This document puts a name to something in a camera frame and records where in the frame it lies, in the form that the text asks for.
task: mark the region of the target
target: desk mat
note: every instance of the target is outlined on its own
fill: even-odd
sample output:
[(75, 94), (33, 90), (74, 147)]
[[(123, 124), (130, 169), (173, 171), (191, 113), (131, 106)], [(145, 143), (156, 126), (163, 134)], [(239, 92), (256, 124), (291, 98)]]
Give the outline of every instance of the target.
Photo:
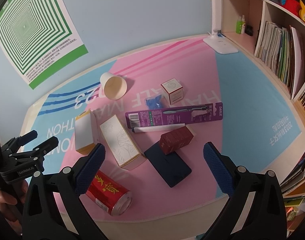
[[(107, 71), (126, 77), (128, 91), (118, 101), (107, 99), (101, 90), (99, 79)], [(44, 173), (73, 166), (81, 157), (74, 144), (77, 115), (87, 109), (97, 109), (98, 124), (116, 114), (125, 125), (124, 113), (146, 109), (144, 99), (160, 92), (160, 84), (172, 78), (184, 87), (184, 99), (175, 106), (222, 101), (223, 120), (191, 125), (197, 135), (178, 154), (192, 173), (173, 188), (168, 187), (148, 160), (132, 171), (119, 168), (101, 137), (106, 147), (101, 171), (131, 190), (133, 203), (123, 215), (111, 217), (82, 195), (80, 199), (94, 220), (149, 221), (211, 203), (223, 193), (203, 159), (206, 142), (212, 141), (236, 165), (260, 172), (301, 133), (283, 97), (245, 55), (241, 52), (217, 54), (199, 36), (120, 57), (49, 94), (32, 127), (37, 130), (38, 138), (25, 150), (57, 136), (59, 146), (45, 156)], [(145, 151), (161, 134), (139, 133), (133, 137)], [(60, 212), (66, 213), (59, 195), (55, 197)]]

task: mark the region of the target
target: soda can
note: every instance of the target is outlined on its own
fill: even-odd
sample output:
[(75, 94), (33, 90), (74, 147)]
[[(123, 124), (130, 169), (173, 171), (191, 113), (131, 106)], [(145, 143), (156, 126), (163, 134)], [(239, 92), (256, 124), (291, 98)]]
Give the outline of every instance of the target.
[(131, 192), (98, 171), (86, 195), (111, 216), (123, 214), (131, 205)]

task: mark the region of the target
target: small white box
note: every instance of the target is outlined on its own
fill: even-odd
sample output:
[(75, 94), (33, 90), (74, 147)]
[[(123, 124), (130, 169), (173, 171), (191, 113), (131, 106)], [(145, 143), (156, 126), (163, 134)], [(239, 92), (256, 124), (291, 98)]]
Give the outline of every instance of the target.
[(75, 147), (76, 151), (87, 155), (99, 143), (99, 131), (96, 117), (90, 110), (76, 117), (75, 121)]
[(102, 123), (100, 129), (119, 167), (130, 171), (146, 160), (116, 115)]
[(163, 83), (162, 88), (164, 90), (164, 97), (170, 105), (184, 98), (183, 86), (175, 78)]

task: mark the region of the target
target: human hand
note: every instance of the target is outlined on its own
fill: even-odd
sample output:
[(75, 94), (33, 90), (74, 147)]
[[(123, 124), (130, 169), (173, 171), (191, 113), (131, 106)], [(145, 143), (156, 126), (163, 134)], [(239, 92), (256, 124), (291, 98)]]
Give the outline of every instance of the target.
[[(27, 194), (27, 190), (28, 190), (28, 183), (25, 179), (18, 182), (18, 183), (21, 184), (20, 189), (22, 191), (22, 195), (20, 196), (20, 201), (22, 202), (22, 204), (24, 204), (26, 194)], [(7, 220), (9, 220), (10, 222), (16, 222), (17, 218), (11, 212), (8, 205), (16, 205), (16, 204), (17, 204), (17, 200), (13, 196), (11, 196), (10, 194), (0, 190), (0, 211), (4, 215), (4, 217)]]

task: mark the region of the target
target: green bottle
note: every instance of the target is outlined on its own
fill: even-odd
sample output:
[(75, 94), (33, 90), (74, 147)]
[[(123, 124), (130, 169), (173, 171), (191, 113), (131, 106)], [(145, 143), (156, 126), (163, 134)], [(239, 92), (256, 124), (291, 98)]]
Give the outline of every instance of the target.
[(237, 24), (236, 24), (236, 33), (237, 34), (241, 34), (242, 33), (242, 26), (243, 26), (242, 17), (239, 16)]

